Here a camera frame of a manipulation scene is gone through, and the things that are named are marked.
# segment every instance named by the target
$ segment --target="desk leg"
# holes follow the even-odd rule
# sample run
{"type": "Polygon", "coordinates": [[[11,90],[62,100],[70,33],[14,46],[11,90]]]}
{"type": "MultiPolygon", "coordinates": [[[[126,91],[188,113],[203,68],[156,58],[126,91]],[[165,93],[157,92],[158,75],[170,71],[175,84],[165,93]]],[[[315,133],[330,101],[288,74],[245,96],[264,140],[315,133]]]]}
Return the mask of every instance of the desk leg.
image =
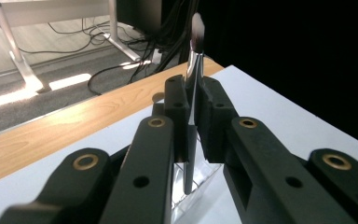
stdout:
{"type": "Polygon", "coordinates": [[[42,91],[44,89],[44,86],[42,82],[36,77],[34,71],[22,56],[20,49],[17,46],[16,40],[14,39],[14,35],[11,32],[10,25],[7,22],[7,17],[5,15],[5,11],[2,9],[1,3],[0,26],[11,48],[11,51],[9,52],[11,60],[17,66],[22,75],[22,78],[25,80],[26,88],[30,91],[42,91]]]}
{"type": "Polygon", "coordinates": [[[123,51],[127,56],[129,56],[133,61],[141,61],[141,57],[132,51],[128,46],[123,44],[117,35],[117,6],[116,0],[109,0],[109,17],[110,17],[110,35],[105,35],[106,38],[109,38],[109,42],[115,45],[118,49],[123,51]]]}

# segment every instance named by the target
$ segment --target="paintbrush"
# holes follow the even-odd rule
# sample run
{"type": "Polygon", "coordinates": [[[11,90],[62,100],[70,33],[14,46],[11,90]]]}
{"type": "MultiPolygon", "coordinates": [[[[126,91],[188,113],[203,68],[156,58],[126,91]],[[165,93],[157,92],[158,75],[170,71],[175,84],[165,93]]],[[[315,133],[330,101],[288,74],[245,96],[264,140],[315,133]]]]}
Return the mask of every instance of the paintbrush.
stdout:
{"type": "Polygon", "coordinates": [[[190,55],[187,64],[185,88],[190,106],[187,125],[188,161],[184,166],[184,192],[190,194],[193,186],[194,163],[197,144],[197,115],[200,105],[200,88],[203,86],[203,39],[205,26],[199,13],[195,13],[191,24],[190,55]]]}

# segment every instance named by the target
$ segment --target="dark backdrop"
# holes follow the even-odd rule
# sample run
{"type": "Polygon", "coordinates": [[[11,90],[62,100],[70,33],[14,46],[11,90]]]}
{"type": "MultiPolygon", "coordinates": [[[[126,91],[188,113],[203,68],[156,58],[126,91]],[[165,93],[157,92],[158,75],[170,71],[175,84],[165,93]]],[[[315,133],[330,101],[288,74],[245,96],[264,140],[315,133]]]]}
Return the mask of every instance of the dark backdrop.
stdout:
{"type": "Polygon", "coordinates": [[[358,139],[358,0],[200,0],[205,54],[358,139]]]}

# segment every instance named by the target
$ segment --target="white table surface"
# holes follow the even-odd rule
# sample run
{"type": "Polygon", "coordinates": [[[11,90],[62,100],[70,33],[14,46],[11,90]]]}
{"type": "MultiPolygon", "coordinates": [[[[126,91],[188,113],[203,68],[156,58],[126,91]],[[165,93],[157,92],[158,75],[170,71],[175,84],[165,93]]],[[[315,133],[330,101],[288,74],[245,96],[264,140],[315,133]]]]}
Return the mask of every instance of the white table surface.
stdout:
{"type": "MultiPolygon", "coordinates": [[[[298,157],[306,160],[314,149],[332,148],[358,160],[358,140],[282,97],[235,66],[229,66],[212,77],[222,83],[240,116],[263,121],[298,157]]],[[[149,106],[0,179],[0,215],[12,204],[33,201],[50,174],[72,152],[84,147],[96,147],[113,154],[127,146],[139,122],[150,116],[151,110],[149,106]]],[[[241,223],[222,169],[212,179],[200,201],[177,223],[241,223]]]]}

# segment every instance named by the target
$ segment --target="brush tip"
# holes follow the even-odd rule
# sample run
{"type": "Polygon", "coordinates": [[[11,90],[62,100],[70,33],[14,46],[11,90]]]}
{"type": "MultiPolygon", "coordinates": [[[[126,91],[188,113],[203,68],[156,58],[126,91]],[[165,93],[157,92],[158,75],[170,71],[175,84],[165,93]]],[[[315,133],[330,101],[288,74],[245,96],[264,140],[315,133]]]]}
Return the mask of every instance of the brush tip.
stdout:
{"type": "Polygon", "coordinates": [[[203,38],[204,38],[205,26],[203,24],[201,15],[196,12],[193,15],[191,24],[191,48],[196,53],[203,52],[203,38]]]}

